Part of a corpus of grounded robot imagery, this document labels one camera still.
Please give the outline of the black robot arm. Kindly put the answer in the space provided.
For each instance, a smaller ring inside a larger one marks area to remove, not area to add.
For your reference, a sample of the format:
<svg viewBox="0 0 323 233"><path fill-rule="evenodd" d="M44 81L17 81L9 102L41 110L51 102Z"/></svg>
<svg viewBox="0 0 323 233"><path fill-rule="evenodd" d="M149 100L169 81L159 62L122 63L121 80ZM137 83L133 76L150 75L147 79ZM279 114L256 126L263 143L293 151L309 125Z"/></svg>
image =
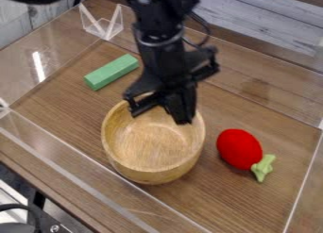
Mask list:
<svg viewBox="0 0 323 233"><path fill-rule="evenodd" d="M126 0L134 11L133 34L142 60L142 73L122 99L133 116L161 106L178 125L196 116L198 82L220 72L217 48L183 37L183 20L201 25L194 13L200 0Z"/></svg>

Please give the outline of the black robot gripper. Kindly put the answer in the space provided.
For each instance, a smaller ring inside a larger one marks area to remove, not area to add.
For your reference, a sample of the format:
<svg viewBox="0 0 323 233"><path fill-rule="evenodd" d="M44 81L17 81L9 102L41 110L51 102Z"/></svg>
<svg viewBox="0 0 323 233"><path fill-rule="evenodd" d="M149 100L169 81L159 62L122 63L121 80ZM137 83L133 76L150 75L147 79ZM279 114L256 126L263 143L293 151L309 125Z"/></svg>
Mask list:
<svg viewBox="0 0 323 233"><path fill-rule="evenodd" d="M165 38L146 35L137 26L133 32L143 68L122 95L131 116L161 106L177 125L190 124L196 116L197 83L218 72L217 48L194 44L194 49L186 51L181 28Z"/></svg>

